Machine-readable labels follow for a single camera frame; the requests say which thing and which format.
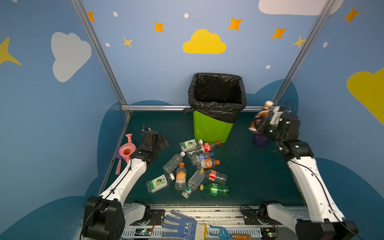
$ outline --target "table surface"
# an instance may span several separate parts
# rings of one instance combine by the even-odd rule
[[[233,125],[226,143],[218,146],[213,151],[215,159],[220,160],[220,165],[213,169],[228,175],[227,185],[230,188],[229,197],[211,196],[199,189],[194,191],[188,199],[177,191],[174,182],[164,189],[149,194],[146,182],[164,173],[162,167],[173,155],[180,152],[179,143],[194,137],[193,115],[180,112],[142,112],[132,113],[127,133],[132,133],[132,141],[136,147],[142,141],[143,120],[146,114],[151,115],[149,127],[167,137],[170,146],[158,154],[156,161],[139,178],[126,203],[134,200],[143,200],[151,204],[182,204],[182,205],[259,205],[263,200],[276,200],[285,206],[304,206],[305,203],[289,168],[279,152],[275,143],[270,142],[264,147],[257,146],[253,141],[253,133],[248,127],[256,113],[240,113]],[[121,145],[127,143],[123,138]],[[183,162],[187,169],[187,180],[196,171],[188,157]],[[106,188],[117,178],[114,174],[118,160],[114,162]]]

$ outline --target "wooden handle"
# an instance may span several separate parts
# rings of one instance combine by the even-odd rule
[[[234,234],[233,235],[234,239],[237,240],[251,240],[251,235],[245,235],[245,234]]]

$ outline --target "clear plastic bottle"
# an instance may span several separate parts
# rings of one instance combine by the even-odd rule
[[[181,195],[185,198],[189,198],[189,195],[199,187],[204,178],[204,170],[196,170],[196,172],[188,180],[187,188],[181,193]]]
[[[205,142],[201,145],[197,145],[196,147],[189,149],[187,151],[187,156],[191,158],[193,155],[199,155],[201,153],[210,152],[212,149],[214,149],[217,145],[220,145],[220,141],[217,142]]]
[[[175,189],[177,191],[184,190],[187,187],[187,170],[184,167],[184,163],[181,162],[176,170],[176,183]]]
[[[209,181],[222,184],[222,185],[225,185],[228,179],[228,176],[226,174],[217,172],[212,169],[208,169],[204,171],[204,174],[206,179],[208,179]]]
[[[197,169],[206,169],[206,168],[212,168],[219,164],[220,164],[219,160],[215,160],[214,158],[207,158],[207,159],[200,159],[196,167]]]
[[[214,156],[215,156],[214,152],[200,153],[199,155],[193,155],[191,157],[191,162],[194,166],[196,166],[200,159],[210,158]]]
[[[201,184],[200,190],[212,196],[229,197],[229,187],[227,185],[220,185],[217,183]]]
[[[173,173],[160,175],[151,181],[146,182],[147,190],[149,194],[159,191],[162,188],[168,186],[172,180],[175,180]]]
[[[183,161],[183,157],[185,156],[185,152],[181,152],[178,154],[175,154],[164,166],[163,170],[164,172],[170,174],[175,170],[178,165]]]
[[[189,149],[192,149],[192,148],[194,148],[194,147],[196,147],[197,145],[200,145],[200,144],[203,144],[203,140],[201,140],[201,139],[191,139],[189,141],[181,142],[179,145],[180,145],[181,151],[186,152]]]

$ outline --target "black garbage bag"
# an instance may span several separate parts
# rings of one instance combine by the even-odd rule
[[[222,73],[196,73],[188,90],[190,108],[183,114],[198,111],[211,118],[234,123],[237,114],[247,105],[241,77]]]

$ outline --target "green trash can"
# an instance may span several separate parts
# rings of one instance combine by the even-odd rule
[[[197,73],[188,90],[193,111],[195,139],[225,143],[237,114],[247,104],[241,77],[221,73]]]

